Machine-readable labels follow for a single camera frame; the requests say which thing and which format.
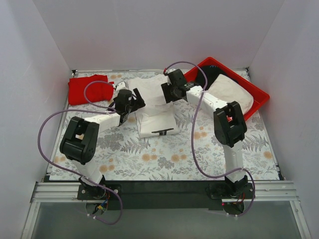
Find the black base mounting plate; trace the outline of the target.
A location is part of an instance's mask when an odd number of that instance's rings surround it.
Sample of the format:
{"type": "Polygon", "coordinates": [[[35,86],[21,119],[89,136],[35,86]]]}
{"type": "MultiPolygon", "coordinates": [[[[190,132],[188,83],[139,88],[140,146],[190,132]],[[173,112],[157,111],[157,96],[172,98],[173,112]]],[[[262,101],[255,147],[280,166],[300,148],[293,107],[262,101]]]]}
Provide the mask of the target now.
{"type": "Polygon", "coordinates": [[[235,201],[224,181],[108,181],[118,190],[123,208],[223,210],[222,200],[235,201]]]}

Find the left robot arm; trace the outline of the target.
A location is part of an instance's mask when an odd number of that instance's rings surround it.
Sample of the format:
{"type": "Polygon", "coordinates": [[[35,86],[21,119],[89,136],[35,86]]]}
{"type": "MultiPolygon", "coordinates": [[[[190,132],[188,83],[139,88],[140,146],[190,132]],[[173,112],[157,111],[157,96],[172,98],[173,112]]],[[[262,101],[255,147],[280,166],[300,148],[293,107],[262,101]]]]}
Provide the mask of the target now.
{"type": "Polygon", "coordinates": [[[115,112],[89,118],[71,118],[60,144],[60,152],[72,161],[81,174],[79,181],[93,198],[105,196],[105,177],[93,160],[98,135],[108,129],[121,126],[130,113],[145,107],[137,88],[120,89],[114,98],[115,112]]]}

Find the black t shirt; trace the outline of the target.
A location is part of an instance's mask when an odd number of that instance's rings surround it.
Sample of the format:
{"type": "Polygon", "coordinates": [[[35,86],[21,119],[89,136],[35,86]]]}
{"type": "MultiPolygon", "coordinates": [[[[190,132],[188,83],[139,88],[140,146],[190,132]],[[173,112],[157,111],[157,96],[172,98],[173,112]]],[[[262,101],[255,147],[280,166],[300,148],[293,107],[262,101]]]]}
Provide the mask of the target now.
{"type": "Polygon", "coordinates": [[[197,85],[200,85],[202,88],[205,86],[205,77],[204,77],[203,73],[207,77],[206,89],[210,88],[210,86],[215,82],[215,80],[217,79],[217,77],[220,74],[229,77],[223,70],[221,70],[219,67],[217,67],[215,65],[206,65],[206,66],[202,66],[200,68],[201,68],[201,70],[197,71],[195,83],[197,85]]]}

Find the floral table mat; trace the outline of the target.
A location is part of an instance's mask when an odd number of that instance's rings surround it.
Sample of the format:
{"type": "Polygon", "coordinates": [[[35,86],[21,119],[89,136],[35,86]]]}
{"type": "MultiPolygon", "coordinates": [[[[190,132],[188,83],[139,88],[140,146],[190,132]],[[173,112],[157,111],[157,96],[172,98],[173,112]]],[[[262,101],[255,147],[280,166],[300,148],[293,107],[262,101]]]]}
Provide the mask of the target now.
{"type": "MultiPolygon", "coordinates": [[[[115,84],[134,78],[148,79],[159,72],[88,72],[78,77],[95,74],[106,75],[115,84]]],[[[192,118],[195,107],[185,101],[174,103],[179,134],[140,139],[135,113],[130,114],[121,126],[99,135],[94,160],[106,180],[209,180],[196,168],[190,146],[192,118]]],[[[76,167],[59,152],[59,145],[73,116],[89,117],[79,112],[64,113],[62,129],[55,152],[54,163],[76,171],[76,167]]],[[[247,121],[243,141],[244,167],[254,180],[279,180],[277,161],[273,156],[270,140],[259,112],[247,121]]],[[[194,148],[200,168],[209,175],[225,173],[225,158],[222,145],[214,135],[213,120],[202,110],[198,112],[194,131],[194,148]]],[[[50,181],[77,181],[78,176],[49,166],[50,181]]]]}

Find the red plastic bin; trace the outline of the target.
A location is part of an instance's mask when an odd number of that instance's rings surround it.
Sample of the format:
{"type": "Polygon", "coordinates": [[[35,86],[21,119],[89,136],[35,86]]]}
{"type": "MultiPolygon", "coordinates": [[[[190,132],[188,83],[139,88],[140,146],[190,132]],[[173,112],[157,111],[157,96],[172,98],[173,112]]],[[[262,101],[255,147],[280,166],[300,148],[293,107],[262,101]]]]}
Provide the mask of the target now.
{"type": "MultiPolygon", "coordinates": [[[[243,87],[246,91],[248,91],[252,95],[254,99],[253,105],[251,109],[246,114],[244,114],[245,121],[247,121],[256,111],[258,111],[258,109],[261,106],[263,106],[269,100],[270,96],[266,92],[262,91],[261,89],[259,89],[258,87],[250,83],[248,80],[245,80],[239,74],[235,73],[234,71],[232,71],[231,69],[229,69],[222,63],[218,62],[214,58],[207,57],[206,59],[204,59],[202,62],[198,64],[199,67],[208,66],[208,65],[214,65],[219,67],[222,71],[226,73],[226,75],[229,78],[231,78],[232,80],[235,80],[241,87],[243,87]]],[[[197,73],[198,73],[198,68],[193,67],[188,72],[186,72],[184,76],[188,82],[195,81],[197,73]]],[[[216,103],[215,101],[213,102],[213,106],[215,107],[216,106],[224,107],[226,105],[227,103],[220,104],[220,103],[216,103]]]]}

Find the cream folded t shirt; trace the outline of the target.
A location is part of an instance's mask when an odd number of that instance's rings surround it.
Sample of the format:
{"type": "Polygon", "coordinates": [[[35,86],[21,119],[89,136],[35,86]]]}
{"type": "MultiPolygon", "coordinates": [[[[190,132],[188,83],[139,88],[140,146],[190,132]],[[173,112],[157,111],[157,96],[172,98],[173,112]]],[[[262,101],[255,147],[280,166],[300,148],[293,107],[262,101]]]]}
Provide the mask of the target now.
{"type": "Polygon", "coordinates": [[[238,102],[244,115],[252,108],[254,103],[253,96],[247,90],[222,74],[219,74],[207,91],[228,103],[238,102]]]}

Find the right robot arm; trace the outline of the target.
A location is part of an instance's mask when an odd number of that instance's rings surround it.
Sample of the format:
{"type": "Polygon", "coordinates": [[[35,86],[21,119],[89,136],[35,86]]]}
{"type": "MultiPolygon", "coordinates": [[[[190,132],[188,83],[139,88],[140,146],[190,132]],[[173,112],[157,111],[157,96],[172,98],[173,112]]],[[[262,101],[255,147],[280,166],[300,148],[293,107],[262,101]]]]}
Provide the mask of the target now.
{"type": "Polygon", "coordinates": [[[167,83],[161,88],[167,103],[185,100],[196,105],[197,111],[204,110],[213,118],[214,134],[223,146],[225,156],[224,188],[229,197],[239,197],[248,184],[242,156],[247,126],[239,103],[228,103],[207,92],[207,79],[204,86],[200,86],[197,82],[187,81],[180,69],[165,69],[163,74],[167,76],[167,83]]]}

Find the white t shirt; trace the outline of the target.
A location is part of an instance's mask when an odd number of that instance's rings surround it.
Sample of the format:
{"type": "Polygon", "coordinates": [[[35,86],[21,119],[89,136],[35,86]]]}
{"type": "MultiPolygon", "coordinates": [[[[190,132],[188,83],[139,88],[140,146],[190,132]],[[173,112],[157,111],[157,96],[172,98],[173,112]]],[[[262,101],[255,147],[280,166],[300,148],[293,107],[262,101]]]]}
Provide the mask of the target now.
{"type": "Polygon", "coordinates": [[[136,111],[140,138],[172,135],[180,132],[175,120],[174,105],[165,102],[161,88],[163,83],[167,83],[167,77],[163,74],[148,79],[128,80],[129,89],[138,89],[146,104],[136,111]]]}

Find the red folded t shirt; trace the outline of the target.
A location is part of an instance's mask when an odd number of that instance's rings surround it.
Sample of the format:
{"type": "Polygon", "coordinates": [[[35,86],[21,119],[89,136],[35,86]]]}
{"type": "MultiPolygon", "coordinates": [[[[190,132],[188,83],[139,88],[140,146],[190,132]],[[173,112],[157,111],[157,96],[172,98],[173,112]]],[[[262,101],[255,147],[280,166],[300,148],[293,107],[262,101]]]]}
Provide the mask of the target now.
{"type": "Polygon", "coordinates": [[[104,75],[93,75],[90,77],[71,78],[68,82],[69,94],[68,103],[72,106],[87,104],[84,97],[85,87],[94,81],[99,81],[90,85],[86,90],[86,96],[89,101],[95,103],[107,100],[109,101],[114,93],[113,84],[109,82],[108,77],[104,75]]]}

